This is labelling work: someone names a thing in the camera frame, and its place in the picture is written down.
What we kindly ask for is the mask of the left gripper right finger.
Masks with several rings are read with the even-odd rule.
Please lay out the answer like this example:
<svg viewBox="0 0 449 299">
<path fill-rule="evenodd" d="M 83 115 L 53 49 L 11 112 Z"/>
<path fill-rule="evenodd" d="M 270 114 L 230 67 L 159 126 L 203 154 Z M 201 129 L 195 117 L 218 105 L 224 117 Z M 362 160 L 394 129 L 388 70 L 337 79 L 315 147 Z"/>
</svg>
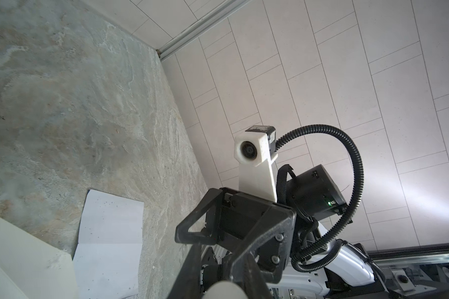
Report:
<svg viewBox="0 0 449 299">
<path fill-rule="evenodd" d="M 243 264 L 243 290 L 249 299 L 272 299 L 270 289 L 251 254 L 247 254 Z"/>
</svg>

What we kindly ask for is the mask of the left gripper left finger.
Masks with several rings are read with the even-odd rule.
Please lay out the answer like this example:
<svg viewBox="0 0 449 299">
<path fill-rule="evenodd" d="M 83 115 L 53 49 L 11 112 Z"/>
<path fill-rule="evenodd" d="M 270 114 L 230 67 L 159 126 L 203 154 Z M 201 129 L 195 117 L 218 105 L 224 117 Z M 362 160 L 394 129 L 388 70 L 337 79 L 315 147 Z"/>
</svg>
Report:
<svg viewBox="0 0 449 299">
<path fill-rule="evenodd" d="M 200 299 L 202 297 L 200 286 L 201 258 L 201 245 L 192 245 L 168 294 L 168 299 Z"/>
</svg>

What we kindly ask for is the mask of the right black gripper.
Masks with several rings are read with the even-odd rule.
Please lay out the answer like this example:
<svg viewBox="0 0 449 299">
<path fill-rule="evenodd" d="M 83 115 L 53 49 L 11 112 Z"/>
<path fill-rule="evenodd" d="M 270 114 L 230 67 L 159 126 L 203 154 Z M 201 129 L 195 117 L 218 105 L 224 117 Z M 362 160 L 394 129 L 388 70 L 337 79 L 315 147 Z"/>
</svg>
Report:
<svg viewBox="0 0 449 299">
<path fill-rule="evenodd" d="M 209 189 L 197 207 L 177 225 L 179 244 L 220 245 L 230 252 L 223 265 L 205 261 L 204 284 L 223 278 L 243 282 L 244 258 L 251 254 L 264 281 L 281 281 L 286 263 L 301 273 L 328 266 L 339 255 L 345 241 L 323 245 L 325 256 L 311 261 L 309 247 L 323 237 L 318 222 L 333 214 L 344 214 L 346 202 L 323 165 L 295 175 L 288 164 L 278 171 L 278 202 L 271 203 L 229 188 Z M 204 218 L 201 231 L 190 229 Z"/>
</svg>

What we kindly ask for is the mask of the cream envelope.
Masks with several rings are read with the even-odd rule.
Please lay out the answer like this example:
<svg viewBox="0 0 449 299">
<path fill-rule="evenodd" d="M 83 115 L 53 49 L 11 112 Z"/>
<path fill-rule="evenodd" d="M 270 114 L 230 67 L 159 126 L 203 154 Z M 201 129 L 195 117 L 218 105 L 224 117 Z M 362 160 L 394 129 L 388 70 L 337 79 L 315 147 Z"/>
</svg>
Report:
<svg viewBox="0 0 449 299">
<path fill-rule="evenodd" d="M 0 299 L 77 299 L 72 257 L 0 218 Z"/>
</svg>

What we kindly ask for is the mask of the white glue stick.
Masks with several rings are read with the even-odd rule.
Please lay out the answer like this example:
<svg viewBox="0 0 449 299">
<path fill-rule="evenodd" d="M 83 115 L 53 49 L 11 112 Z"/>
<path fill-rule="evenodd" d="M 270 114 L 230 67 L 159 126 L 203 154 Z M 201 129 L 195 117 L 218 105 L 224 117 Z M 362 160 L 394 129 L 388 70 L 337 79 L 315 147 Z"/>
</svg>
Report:
<svg viewBox="0 0 449 299">
<path fill-rule="evenodd" d="M 213 284 L 205 292 L 202 299 L 248 299 L 248 297 L 237 284 L 229 281 L 220 281 Z"/>
</svg>

